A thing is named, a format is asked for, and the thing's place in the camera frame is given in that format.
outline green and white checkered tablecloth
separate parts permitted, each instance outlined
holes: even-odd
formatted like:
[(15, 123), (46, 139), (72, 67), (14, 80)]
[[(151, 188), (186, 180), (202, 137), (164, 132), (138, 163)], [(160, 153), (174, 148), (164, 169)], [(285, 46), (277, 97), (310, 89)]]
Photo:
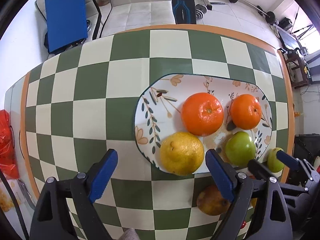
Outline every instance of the green and white checkered tablecloth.
[[(135, 228), (141, 240), (210, 239), (224, 215), (196, 207), (209, 174), (178, 177), (151, 165), (135, 144), (133, 114), (141, 93), (169, 73), (224, 76), (256, 84), (272, 108), (267, 149), (287, 149), (287, 94), (277, 57), (249, 43), (194, 30), (118, 33), (63, 52), (31, 70), (25, 125), (29, 159), (41, 191), (45, 180), (73, 178), (107, 149), (118, 166), (94, 204), (113, 239)], [(85, 239), (72, 200), (71, 218)], [(246, 221), (251, 220), (249, 209)], [(239, 232), (244, 237), (249, 223)]]

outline screw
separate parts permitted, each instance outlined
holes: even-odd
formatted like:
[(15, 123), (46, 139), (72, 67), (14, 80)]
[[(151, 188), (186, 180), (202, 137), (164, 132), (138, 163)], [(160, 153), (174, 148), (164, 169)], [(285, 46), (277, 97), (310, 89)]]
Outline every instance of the screw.
[(245, 178), (247, 177), (247, 174), (245, 174), (244, 172), (239, 172), (239, 173), (238, 173), (238, 177), (239, 177), (240, 179), (245, 179)]
[(49, 178), (47, 179), (47, 182), (48, 182), (48, 183), (54, 182), (54, 177), (49, 177)]
[(277, 179), (275, 177), (270, 177), (269, 180), (272, 182), (272, 183), (276, 183), (277, 182)]
[(80, 173), (77, 175), (77, 178), (78, 178), (78, 179), (83, 179), (85, 176), (86, 176), (86, 174), (85, 174), (84, 172), (80, 172)]

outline orange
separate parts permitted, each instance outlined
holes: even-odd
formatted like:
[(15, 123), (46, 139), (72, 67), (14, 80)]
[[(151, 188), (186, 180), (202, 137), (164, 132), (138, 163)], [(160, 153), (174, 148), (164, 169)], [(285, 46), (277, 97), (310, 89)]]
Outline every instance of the orange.
[(208, 93), (197, 93), (187, 98), (181, 109), (183, 125), (188, 132), (207, 136), (223, 123), (223, 109), (219, 100)]
[(244, 94), (233, 100), (230, 114), (237, 127), (250, 130), (258, 125), (262, 112), (258, 100), (253, 95)]

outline oval plate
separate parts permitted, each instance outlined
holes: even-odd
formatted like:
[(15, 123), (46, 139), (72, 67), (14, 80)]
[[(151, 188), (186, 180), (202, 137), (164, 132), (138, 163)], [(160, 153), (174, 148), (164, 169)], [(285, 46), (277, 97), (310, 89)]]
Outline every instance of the oval plate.
[[(206, 92), (214, 95), (222, 104), (224, 120), (218, 131), (206, 137), (199, 137), (204, 145), (204, 152), (215, 149), (225, 162), (226, 141), (242, 130), (231, 121), (230, 105), (239, 95), (252, 94), (260, 102), (262, 118), (256, 128), (245, 130), (254, 140), (256, 159), (264, 158), (272, 131), (271, 107), (261, 89), (254, 84), (221, 77), (196, 74), (169, 74), (157, 80), (140, 96), (134, 116), (135, 140), (139, 151), (154, 166), (166, 171), (160, 162), (160, 146), (162, 141), (184, 128), (180, 110), (184, 101), (195, 93)], [(209, 172), (205, 161), (194, 173)]]

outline green apple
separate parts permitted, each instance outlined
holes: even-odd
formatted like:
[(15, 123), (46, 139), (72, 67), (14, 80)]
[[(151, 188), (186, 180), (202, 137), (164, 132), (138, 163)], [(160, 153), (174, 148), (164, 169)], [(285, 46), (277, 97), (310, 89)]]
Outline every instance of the green apple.
[(246, 132), (236, 132), (226, 143), (226, 155), (233, 165), (246, 167), (256, 156), (256, 147)]
[(274, 148), (270, 151), (268, 155), (268, 168), (271, 172), (279, 172), (284, 168), (284, 164), (277, 159), (277, 151), (283, 151), (281, 148)]

